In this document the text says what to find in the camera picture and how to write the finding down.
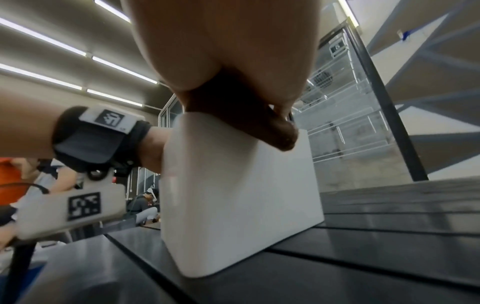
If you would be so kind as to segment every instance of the white plastic device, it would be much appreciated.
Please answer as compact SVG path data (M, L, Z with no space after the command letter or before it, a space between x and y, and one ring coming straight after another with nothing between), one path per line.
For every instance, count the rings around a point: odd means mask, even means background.
M203 113L176 118L163 152L161 237L202 277L323 222L308 135L281 152Z
M17 212L17 236L27 240L117 218L126 212L125 188L112 184L114 170L101 181L85 177L83 189L45 194Z

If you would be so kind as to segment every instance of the black frame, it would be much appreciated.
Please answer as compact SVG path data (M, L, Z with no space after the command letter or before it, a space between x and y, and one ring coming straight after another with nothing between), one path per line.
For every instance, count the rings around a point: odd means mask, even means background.
M355 50L355 53L360 61L361 66L365 71L365 75L371 83L371 88L380 104L380 108L385 116L388 125L391 128L391 132L395 137L395 140L400 149L400 153L405 161L410 176L414 182L429 180L424 166L420 161L420 158L415 150L415 147L410 140L405 126L399 116L397 109L395 108L390 95L385 88L385 85L380 78L380 75L375 68L375 65L362 42L360 35L352 24L350 18L347 18L339 26L337 26L329 34L325 35L321 40L318 48L326 45L334 36L345 32L350 39L350 44Z

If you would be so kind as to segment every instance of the black wristband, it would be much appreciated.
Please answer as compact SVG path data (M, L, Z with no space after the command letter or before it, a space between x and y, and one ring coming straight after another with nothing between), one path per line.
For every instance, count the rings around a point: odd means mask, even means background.
M141 166L137 147L151 125L136 121L125 134L80 120L87 109L69 108L58 119L52 137L56 159L77 172Z

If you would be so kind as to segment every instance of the black pole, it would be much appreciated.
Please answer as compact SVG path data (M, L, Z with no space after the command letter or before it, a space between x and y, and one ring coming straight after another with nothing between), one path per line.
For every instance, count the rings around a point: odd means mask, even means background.
M20 289L29 270L36 244L34 242L14 247L1 304L13 304L19 298Z
M391 128L391 132L395 137L395 140L403 156L406 167L410 172L412 180L429 180L427 173L425 172L424 166L422 165L422 162L420 161L420 158L415 151L415 147L410 140L410 136L408 135L405 126L399 116L399 113L397 112L390 98L390 95L388 94L387 89L385 88L385 85L380 78L377 69L375 68L374 63L370 58L370 55L365 48L365 45L360 38L360 35L352 25L352 21L350 20L350 18L348 18L347 21L344 22L343 26L347 36L350 38L351 45L353 46L353 49L358 56L358 59L365 71L365 74L371 82L373 92L375 93L381 110L385 115L385 119Z

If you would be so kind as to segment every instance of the dark shirt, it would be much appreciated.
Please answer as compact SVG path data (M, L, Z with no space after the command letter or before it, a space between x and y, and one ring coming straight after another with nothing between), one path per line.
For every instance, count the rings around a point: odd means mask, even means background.
M130 215L138 214L150 207L149 201L143 195L139 195L127 204L126 213Z

